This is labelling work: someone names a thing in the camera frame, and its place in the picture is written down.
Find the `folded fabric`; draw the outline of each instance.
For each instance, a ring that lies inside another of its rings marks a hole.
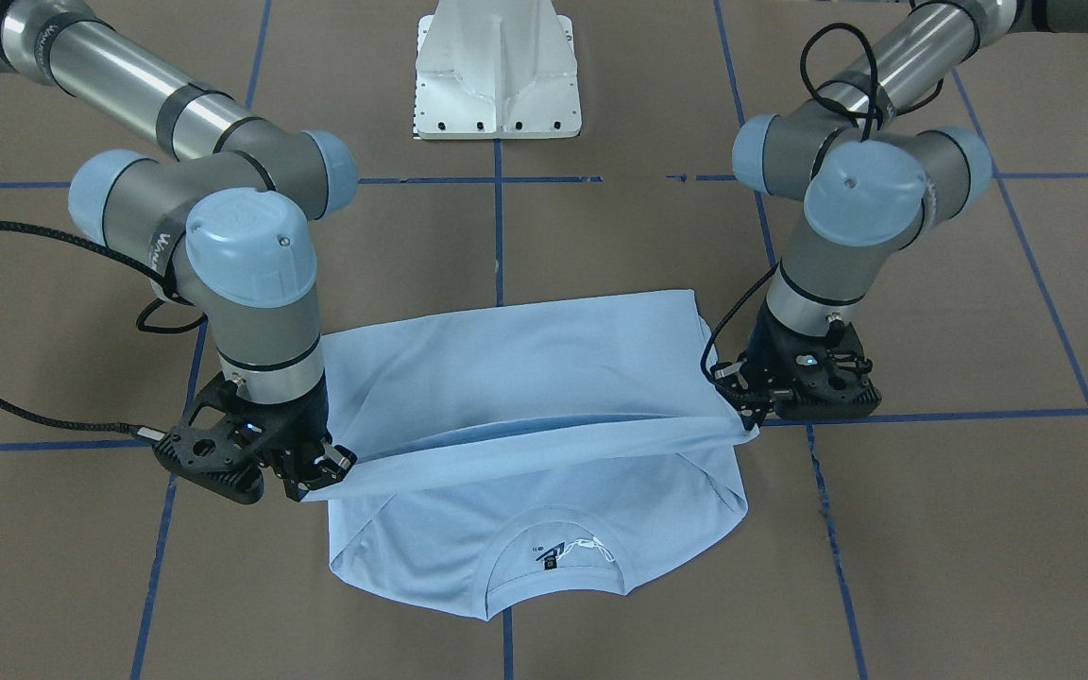
[[[330,432],[359,461],[329,500],[330,569],[477,619],[631,589],[746,512],[737,412],[698,369],[690,289],[499,307],[323,337]]]

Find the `white bracket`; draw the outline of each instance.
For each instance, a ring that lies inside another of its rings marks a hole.
[[[413,134],[553,139],[582,129],[573,22],[552,0],[440,0],[419,21]]]

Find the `light blue joint cap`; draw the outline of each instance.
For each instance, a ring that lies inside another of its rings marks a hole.
[[[993,158],[989,152],[989,147],[980,139],[980,135],[970,129],[962,127],[938,127],[935,133],[948,135],[963,150],[963,159],[968,163],[968,174],[972,181],[968,184],[968,199],[963,202],[960,211],[967,210],[973,201],[985,194],[989,188],[989,182],[993,180]]]
[[[103,242],[103,208],[108,205],[108,194],[115,186],[120,174],[141,160],[153,159],[125,149],[103,151],[83,163],[78,172],[74,173],[66,199],[70,218],[96,244],[107,246]]]
[[[355,165],[355,157],[350,154],[350,149],[347,149],[346,144],[335,135],[320,129],[306,129],[305,134],[310,135],[317,143],[321,160],[325,163],[327,194],[325,211],[319,217],[323,219],[330,212],[346,207],[350,199],[355,198],[355,190],[359,189],[359,169]]]
[[[926,171],[882,141],[848,141],[826,156],[804,194],[804,217],[841,246],[883,244],[910,227],[926,194]]]
[[[187,214],[187,260],[218,296],[260,309],[299,300],[317,280],[305,212],[275,190],[223,189],[200,199]]]
[[[767,146],[769,122],[777,115],[754,116],[741,126],[733,141],[733,174],[738,182],[769,196],[767,176],[763,173],[763,148]]]

